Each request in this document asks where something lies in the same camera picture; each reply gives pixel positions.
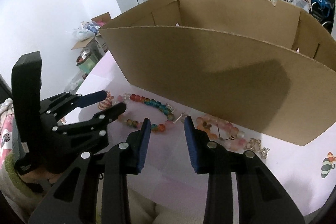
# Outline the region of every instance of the pink bead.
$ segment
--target pink bead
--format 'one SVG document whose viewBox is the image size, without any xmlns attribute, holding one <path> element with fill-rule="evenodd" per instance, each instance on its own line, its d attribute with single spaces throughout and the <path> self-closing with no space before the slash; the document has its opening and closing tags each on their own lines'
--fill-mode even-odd
<svg viewBox="0 0 336 224">
<path fill-rule="evenodd" d="M 164 125 L 166 129 L 171 129 L 172 127 L 174 127 L 174 123 L 172 121 L 166 121 Z"/>
<path fill-rule="evenodd" d="M 212 118 L 213 116 L 211 116 L 210 114 L 206 114 L 204 115 L 203 120 L 206 122 L 210 122 Z"/>
<path fill-rule="evenodd" d="M 197 122 L 198 125 L 202 125 L 203 122 L 204 122 L 204 120 L 203 120 L 202 117 L 197 117 L 197 118 L 196 118 L 196 122 Z"/>
</svg>

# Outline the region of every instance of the white wall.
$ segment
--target white wall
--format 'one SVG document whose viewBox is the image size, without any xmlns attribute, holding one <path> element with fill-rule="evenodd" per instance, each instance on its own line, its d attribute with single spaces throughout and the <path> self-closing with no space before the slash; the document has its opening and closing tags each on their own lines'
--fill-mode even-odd
<svg viewBox="0 0 336 224">
<path fill-rule="evenodd" d="M 107 11 L 112 17 L 120 13 L 116 0 L 0 0 L 0 75 L 10 86 L 17 59 L 39 50 L 41 99 L 62 92 L 78 72 L 73 29 Z"/>
</svg>

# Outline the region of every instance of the orange bead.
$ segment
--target orange bead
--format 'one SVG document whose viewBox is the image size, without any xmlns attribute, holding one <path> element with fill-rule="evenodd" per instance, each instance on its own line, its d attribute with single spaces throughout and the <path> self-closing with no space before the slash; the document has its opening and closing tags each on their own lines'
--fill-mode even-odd
<svg viewBox="0 0 336 224">
<path fill-rule="evenodd" d="M 165 127 L 164 124 L 160 124 L 160 125 L 158 125 L 158 129 L 159 129 L 160 132 L 164 132 L 166 130 L 166 127 Z"/>
</svg>

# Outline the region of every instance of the hot air balloon print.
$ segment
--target hot air balloon print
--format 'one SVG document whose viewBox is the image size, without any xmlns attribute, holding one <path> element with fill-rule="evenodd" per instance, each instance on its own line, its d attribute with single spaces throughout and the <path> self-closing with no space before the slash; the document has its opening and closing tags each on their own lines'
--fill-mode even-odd
<svg viewBox="0 0 336 224">
<path fill-rule="evenodd" d="M 335 161 L 334 155 L 331 152 L 329 152 L 327 157 L 322 162 L 321 177 L 323 179 L 329 174 L 331 169 L 335 169 L 335 164 L 333 164 L 334 161 Z"/>
</svg>

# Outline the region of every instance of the blue bead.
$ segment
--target blue bead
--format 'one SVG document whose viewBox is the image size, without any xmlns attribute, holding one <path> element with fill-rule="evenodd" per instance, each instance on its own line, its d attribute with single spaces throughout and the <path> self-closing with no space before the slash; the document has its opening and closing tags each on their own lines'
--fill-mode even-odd
<svg viewBox="0 0 336 224">
<path fill-rule="evenodd" d="M 155 104 L 154 104 L 154 107 L 159 108 L 159 106 L 161 106 L 161 102 L 156 101 Z"/>
<path fill-rule="evenodd" d="M 171 114 L 171 110 L 169 108 L 166 108 L 166 109 L 164 109 L 163 114 L 164 115 Z"/>
<path fill-rule="evenodd" d="M 164 105 L 159 106 L 159 111 L 160 112 L 163 112 L 165 109 L 166 109 L 166 106 L 164 106 Z"/>
</svg>

